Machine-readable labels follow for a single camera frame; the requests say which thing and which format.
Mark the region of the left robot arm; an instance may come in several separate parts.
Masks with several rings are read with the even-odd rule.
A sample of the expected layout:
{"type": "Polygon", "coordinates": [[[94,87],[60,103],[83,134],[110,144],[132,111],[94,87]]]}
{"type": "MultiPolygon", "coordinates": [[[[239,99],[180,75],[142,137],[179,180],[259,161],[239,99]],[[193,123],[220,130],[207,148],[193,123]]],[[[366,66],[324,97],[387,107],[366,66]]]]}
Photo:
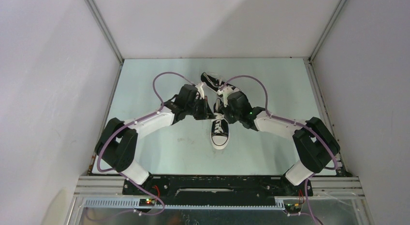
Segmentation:
{"type": "Polygon", "coordinates": [[[101,161],[104,161],[109,166],[107,171],[114,170],[133,181],[134,188],[139,193],[151,192],[152,175],[135,160],[137,142],[161,128],[182,121],[187,116],[192,116],[195,120],[214,119],[203,86],[203,82],[197,85],[185,84],[180,92],[164,102],[158,111],[139,119],[110,119],[95,147],[98,171],[106,171],[101,168],[101,161]]]}

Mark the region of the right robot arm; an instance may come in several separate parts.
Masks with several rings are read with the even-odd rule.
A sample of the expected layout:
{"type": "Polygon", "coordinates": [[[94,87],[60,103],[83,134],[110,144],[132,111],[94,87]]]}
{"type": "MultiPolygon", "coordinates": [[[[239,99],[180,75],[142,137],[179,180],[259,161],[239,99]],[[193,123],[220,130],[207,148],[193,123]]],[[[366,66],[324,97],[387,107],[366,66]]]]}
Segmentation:
{"type": "Polygon", "coordinates": [[[317,117],[309,120],[290,120],[269,115],[263,107],[252,107],[241,91],[223,93],[222,111],[229,123],[240,122],[246,129],[266,132],[294,142],[299,161],[284,173],[282,191],[293,195],[301,183],[326,166],[337,163],[340,146],[324,122],[317,117]]]}

